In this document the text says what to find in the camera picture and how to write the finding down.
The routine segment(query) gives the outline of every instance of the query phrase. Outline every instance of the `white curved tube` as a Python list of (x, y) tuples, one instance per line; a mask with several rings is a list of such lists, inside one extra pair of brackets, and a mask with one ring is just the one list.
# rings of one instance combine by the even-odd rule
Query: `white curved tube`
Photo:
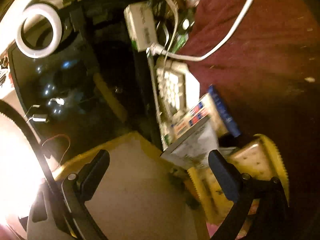
[[(49, 44), (49, 46), (47, 46), (44, 49), (39, 49), (39, 50), (34, 50), (29, 48), (22, 40), (21, 37), (21, 29), (23, 26), (23, 23), (25, 22), (25, 20), (28, 17), (33, 17), (35, 15), (42, 15), (44, 17), (46, 17), (48, 19), (48, 21), (50, 22), (51, 26), (52, 26), (52, 30), (53, 30), (53, 37), (52, 37), (52, 41)], [(43, 57), (47, 57), (48, 55), (50, 55), (51, 53), (53, 53), (56, 48), (58, 47), (60, 40), (61, 40), (61, 35), (62, 35), (62, 25), (61, 25), (61, 21), (59, 18), (59, 15), (57, 14), (57, 12), (49, 5), (47, 4), (42, 4), (42, 3), (37, 3), (34, 5), (31, 5), (30, 7), (28, 7), (27, 9), (25, 9), (19, 19), (19, 23), (18, 23), (18, 27), (17, 27), (17, 33), (16, 33), (16, 44), (18, 46), (18, 48), (21, 50), (21, 52), (31, 58), (43, 58)]]
[(194, 57), (194, 56), (186, 56), (186, 55), (177, 55), (174, 53), (167, 52), (163, 46), (159, 44), (153, 44), (151, 46), (151, 51), (153, 54), (161, 54), (161, 55), (167, 55), (168, 57), (175, 58), (175, 59), (180, 59), (180, 60), (188, 60), (188, 61), (201, 61), (204, 60), (205, 58), (209, 57), (211, 54), (216, 52), (223, 44), (229, 40), (229, 38), (233, 35), (235, 30), (238, 28), (239, 24), (241, 23), (242, 19), (244, 18), (245, 14), (247, 13), (250, 5), (252, 4), (253, 0), (246, 0), (242, 10), (240, 11), (237, 19), (235, 20), (233, 26), (229, 30), (228, 34), (223, 38), (222, 41), (220, 41), (217, 46), (215, 46), (212, 50), (210, 50), (208, 53), (201, 57)]
[[(179, 15), (178, 15), (178, 9), (177, 9), (177, 6), (175, 5), (175, 3), (172, 0), (165, 0), (165, 1), (170, 6), (170, 8), (171, 8), (171, 10), (173, 12), (173, 16), (174, 16), (174, 29), (173, 29), (171, 41), (170, 41), (169, 46), (168, 46), (168, 51), (170, 51), (170, 48), (171, 48), (171, 46), (173, 44), (174, 38), (175, 38), (176, 33), (177, 33), (178, 23), (179, 23)], [(164, 65), (165, 65), (165, 62), (167, 60), (167, 56), (169, 55), (169, 53), (166, 52), (163, 55), (165, 55), (165, 58), (164, 58)]]

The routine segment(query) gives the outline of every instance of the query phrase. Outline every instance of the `orange wire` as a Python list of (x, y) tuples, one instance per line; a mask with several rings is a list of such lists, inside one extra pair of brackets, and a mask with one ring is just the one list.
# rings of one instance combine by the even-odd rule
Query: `orange wire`
[(44, 145), (46, 142), (51, 141), (51, 140), (53, 140), (53, 139), (55, 139), (55, 138), (57, 138), (57, 137), (64, 137), (64, 138), (66, 138), (66, 139), (68, 140), (68, 142), (69, 142), (69, 146), (68, 146), (68, 148), (65, 150), (65, 152), (63, 153), (63, 155), (62, 155), (62, 157), (61, 157), (61, 160), (59, 161), (59, 164), (58, 164), (58, 166), (54, 169), (54, 171), (59, 167), (59, 165), (61, 164), (61, 162), (62, 162), (62, 160), (63, 160), (64, 155), (65, 155), (66, 152), (69, 150), (70, 145), (71, 145), (71, 139), (70, 139), (70, 137), (69, 137), (68, 135), (63, 134), (63, 133), (60, 133), (60, 134), (57, 134), (57, 135), (52, 136), (51, 138), (45, 140), (45, 141), (43, 142), (43, 144), (41, 145), (41, 147), (43, 147), (43, 145)]

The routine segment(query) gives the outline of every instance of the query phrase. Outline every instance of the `roll of tape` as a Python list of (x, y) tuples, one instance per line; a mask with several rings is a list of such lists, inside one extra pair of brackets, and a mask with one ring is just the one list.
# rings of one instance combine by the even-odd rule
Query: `roll of tape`
[[(44, 49), (39, 49), (39, 50), (34, 50), (29, 48), (22, 40), (22, 36), (21, 36), (21, 29), (23, 26), (23, 23), (25, 22), (25, 20), (28, 17), (33, 17), (34, 15), (42, 15), (45, 18), (48, 19), (48, 21), (50, 22), (51, 26), (52, 26), (52, 30), (53, 30), (53, 37), (52, 37), (52, 41), (49, 44), (49, 46), (47, 46)], [(21, 52), (31, 58), (43, 58), (43, 57), (47, 57), (48, 55), (50, 55), (51, 53), (53, 53), (56, 48), (58, 47), (60, 40), (61, 40), (61, 35), (62, 35), (62, 25), (61, 25), (61, 21), (59, 18), (59, 15), (57, 14), (57, 12), (49, 5), (47, 4), (43, 4), (43, 3), (37, 3), (34, 5), (31, 5), (30, 7), (28, 7), (27, 9), (25, 9), (19, 19), (19, 25), (17, 28), (17, 33), (16, 33), (16, 44), (18, 46), (18, 48), (21, 50)]]

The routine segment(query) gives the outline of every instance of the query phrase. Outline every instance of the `black glossy surface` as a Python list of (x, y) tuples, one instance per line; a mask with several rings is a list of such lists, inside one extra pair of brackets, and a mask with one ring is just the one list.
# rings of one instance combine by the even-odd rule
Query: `black glossy surface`
[[(137, 124), (137, 120), (148, 123), (145, 121), (144, 103), (150, 102), (143, 102), (141, 98), (123, 16), (124, 8), (133, 1), (137, 0), (84, 0), (60, 10), (59, 15), (64, 23), (63, 38), (58, 49), (46, 58), (29, 58), (15, 44), (9, 50), (15, 88), (25, 112), (36, 104), (41, 108), (32, 109), (30, 114), (49, 114), (49, 123), (32, 123), (40, 138), (44, 140), (59, 133), (71, 138), (68, 157), (64, 161), (116, 138), (130, 128), (139, 130), (141, 125), (140, 121)], [(129, 113), (129, 123), (126, 125), (105, 103), (80, 59), (81, 48), (78, 44), (81, 37), (73, 32), (68, 18), (72, 6), (79, 5), (82, 5), (87, 17), (88, 33), (93, 40), (101, 75)], [(45, 21), (26, 34), (27, 41), (36, 47), (46, 46), (51, 37), (52, 30)], [(48, 104), (50, 98), (63, 98), (65, 104), (59, 106), (53, 101)], [(52, 147), (50, 152), (58, 159), (68, 146), (62, 140), (48, 143), (49, 148)]]

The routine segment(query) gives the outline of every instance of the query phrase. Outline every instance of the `dark red cloth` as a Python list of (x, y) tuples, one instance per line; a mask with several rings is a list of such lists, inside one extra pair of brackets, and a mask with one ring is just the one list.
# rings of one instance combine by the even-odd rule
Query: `dark red cloth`
[[(245, 1), (201, 0), (179, 53), (211, 50)], [(302, 0), (254, 0), (225, 45), (202, 62), (186, 63), (202, 94), (216, 86), (242, 141), (262, 133), (276, 143), (289, 173), (292, 218), (305, 226), (320, 196), (320, 27), (308, 7)]]

